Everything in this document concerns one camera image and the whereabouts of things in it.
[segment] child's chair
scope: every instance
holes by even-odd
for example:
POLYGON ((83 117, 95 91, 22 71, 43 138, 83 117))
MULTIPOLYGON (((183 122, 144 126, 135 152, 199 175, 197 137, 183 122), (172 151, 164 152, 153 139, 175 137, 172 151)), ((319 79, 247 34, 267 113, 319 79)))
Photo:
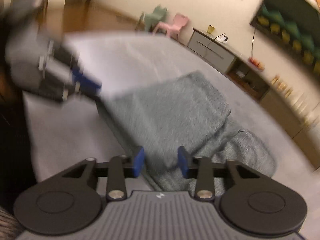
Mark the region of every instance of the child's chair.
MULTIPOLYGON (((165 20, 166 14, 167 8, 161 8, 160 5, 158 5, 152 13, 146 13, 144 16, 144 30, 149 32, 151 27, 156 26, 158 22, 165 20)), ((139 21, 143 19, 143 15, 144 13, 141 14, 139 21)))
POLYGON ((153 30, 153 34, 155 34, 157 30, 160 28, 167 31, 168 38, 170 38, 171 35, 174 33, 177 34, 177 36, 179 37, 180 30, 182 29, 182 27, 186 26, 188 22, 189 22, 188 17, 180 13, 177 13, 173 19, 172 25, 164 22, 159 22, 155 27, 155 29, 153 30))

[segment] metal screw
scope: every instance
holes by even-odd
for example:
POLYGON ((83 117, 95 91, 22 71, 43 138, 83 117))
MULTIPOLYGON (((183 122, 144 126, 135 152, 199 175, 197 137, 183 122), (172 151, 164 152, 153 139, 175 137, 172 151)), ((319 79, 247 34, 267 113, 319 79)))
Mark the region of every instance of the metal screw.
POLYGON ((197 192, 199 198, 207 199, 212 198, 213 194, 210 190, 200 190, 197 192))
POLYGON ((124 196, 124 192, 121 190, 115 189, 115 190, 111 190, 108 193, 108 195, 113 199, 117 199, 117 198, 122 198, 124 196))

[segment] black circular pad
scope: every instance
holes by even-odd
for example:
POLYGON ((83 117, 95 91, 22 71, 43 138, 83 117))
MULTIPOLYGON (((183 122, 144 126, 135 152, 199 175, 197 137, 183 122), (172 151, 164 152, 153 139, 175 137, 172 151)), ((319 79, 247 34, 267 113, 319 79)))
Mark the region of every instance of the black circular pad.
POLYGON ((221 197, 220 210, 239 229, 274 237, 298 231, 307 215, 304 199, 271 179, 244 179, 221 197))
POLYGON ((23 192, 14 204, 14 215, 29 231, 64 235, 88 226, 101 206, 100 196, 92 188, 64 178, 23 192))

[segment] gray ribbed surface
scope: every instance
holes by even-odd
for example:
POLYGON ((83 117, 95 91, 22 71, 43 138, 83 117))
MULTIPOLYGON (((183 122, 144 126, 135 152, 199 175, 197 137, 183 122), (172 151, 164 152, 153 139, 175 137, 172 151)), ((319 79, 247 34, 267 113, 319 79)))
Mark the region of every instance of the gray ribbed surface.
MULTIPOLYGON (((254 240, 228 226, 209 203, 187 192, 133 192, 110 203, 101 217, 68 236, 44 237, 24 232, 17 240, 254 240)), ((278 240, 302 240, 296 234, 278 240)))

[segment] yellow cup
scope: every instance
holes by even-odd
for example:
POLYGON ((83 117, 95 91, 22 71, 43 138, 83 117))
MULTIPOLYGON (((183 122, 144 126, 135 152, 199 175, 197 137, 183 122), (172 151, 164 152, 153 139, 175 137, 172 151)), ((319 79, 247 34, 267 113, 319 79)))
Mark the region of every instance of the yellow cup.
POLYGON ((213 26, 209 25, 207 33, 211 34, 214 31, 214 29, 215 28, 213 26))

